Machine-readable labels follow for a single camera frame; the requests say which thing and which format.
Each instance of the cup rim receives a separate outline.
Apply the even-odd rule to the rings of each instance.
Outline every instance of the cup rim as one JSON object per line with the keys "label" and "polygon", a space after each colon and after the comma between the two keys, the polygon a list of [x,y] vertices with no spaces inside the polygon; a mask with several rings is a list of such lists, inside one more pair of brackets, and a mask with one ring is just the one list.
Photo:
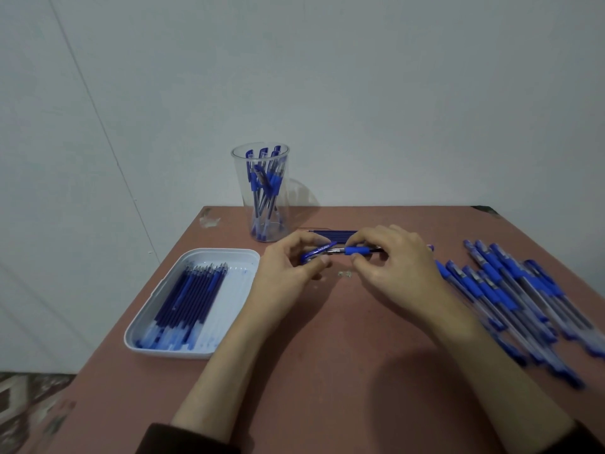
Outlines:
{"label": "cup rim", "polygon": [[275,145],[280,145],[281,146],[281,150],[282,151],[280,151],[277,156],[273,156],[273,157],[270,156],[270,153],[268,153],[269,154],[268,157],[263,157],[263,158],[260,158],[260,157],[242,157],[242,156],[240,156],[240,155],[238,155],[238,154],[235,153],[236,149],[239,149],[239,148],[242,148],[243,146],[247,146],[247,145],[251,145],[251,144],[263,144],[263,142],[250,142],[250,143],[240,144],[239,146],[236,146],[235,148],[233,148],[231,150],[231,156],[233,156],[235,159],[242,159],[242,160],[245,160],[245,161],[248,161],[248,162],[267,161],[267,160],[275,161],[275,160],[278,160],[278,159],[281,159],[281,158],[285,157],[290,152],[290,147],[288,145],[283,144],[283,143],[276,143]]}

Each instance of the tiled floor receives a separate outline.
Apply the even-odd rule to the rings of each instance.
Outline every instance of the tiled floor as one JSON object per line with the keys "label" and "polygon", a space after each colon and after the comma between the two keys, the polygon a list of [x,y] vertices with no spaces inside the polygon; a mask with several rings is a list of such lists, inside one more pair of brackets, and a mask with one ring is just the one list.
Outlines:
{"label": "tiled floor", "polygon": [[74,377],[0,373],[0,454],[19,450]]}

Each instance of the person's right hand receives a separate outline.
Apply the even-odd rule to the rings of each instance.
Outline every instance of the person's right hand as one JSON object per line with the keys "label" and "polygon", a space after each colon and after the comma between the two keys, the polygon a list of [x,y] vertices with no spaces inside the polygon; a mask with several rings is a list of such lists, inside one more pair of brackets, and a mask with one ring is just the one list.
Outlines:
{"label": "person's right hand", "polygon": [[432,251],[415,232],[392,224],[388,228],[363,228],[346,246],[366,242],[382,247],[389,255],[384,266],[371,264],[362,255],[352,255],[353,267],[367,282],[401,306],[420,326],[451,321],[464,305],[449,291],[433,259]]}

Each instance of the tabletop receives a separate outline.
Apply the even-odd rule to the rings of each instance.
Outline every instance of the tabletop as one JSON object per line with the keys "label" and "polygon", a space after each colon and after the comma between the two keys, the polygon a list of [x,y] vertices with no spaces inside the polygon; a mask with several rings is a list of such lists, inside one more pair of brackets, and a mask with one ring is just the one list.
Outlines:
{"label": "tabletop", "polygon": [[[580,309],[605,329],[603,299],[547,251],[489,208],[465,206],[293,207],[301,229],[396,223],[435,245],[435,257],[471,264],[465,238],[498,242],[536,259]],[[243,207],[205,207],[34,430],[22,453],[126,454],[152,422],[168,422],[207,363],[146,357],[125,348],[126,327],[180,255],[200,247],[266,244],[247,233]],[[387,300],[367,287],[349,257],[334,256],[310,282],[265,346],[232,443],[244,453],[502,452],[454,363]],[[576,343],[556,351],[584,379],[576,391],[544,369],[527,373],[605,442],[605,361]]]}

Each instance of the white plastic container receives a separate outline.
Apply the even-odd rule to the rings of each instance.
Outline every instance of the white plastic container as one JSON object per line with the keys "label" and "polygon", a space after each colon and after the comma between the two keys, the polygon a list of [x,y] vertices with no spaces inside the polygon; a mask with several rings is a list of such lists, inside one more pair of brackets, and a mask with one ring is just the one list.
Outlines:
{"label": "white plastic container", "polygon": [[[260,255],[254,250],[247,249],[198,248],[188,251],[174,263],[174,266],[157,284],[147,302],[132,319],[124,334],[124,344],[133,352],[156,357],[210,358],[244,305],[259,261]],[[181,346],[179,350],[173,351],[141,349],[136,346],[136,341],[145,334],[147,327],[155,319],[170,290],[187,266],[220,265],[221,263],[229,265],[229,272],[216,294],[214,304],[192,350],[186,346]]]}

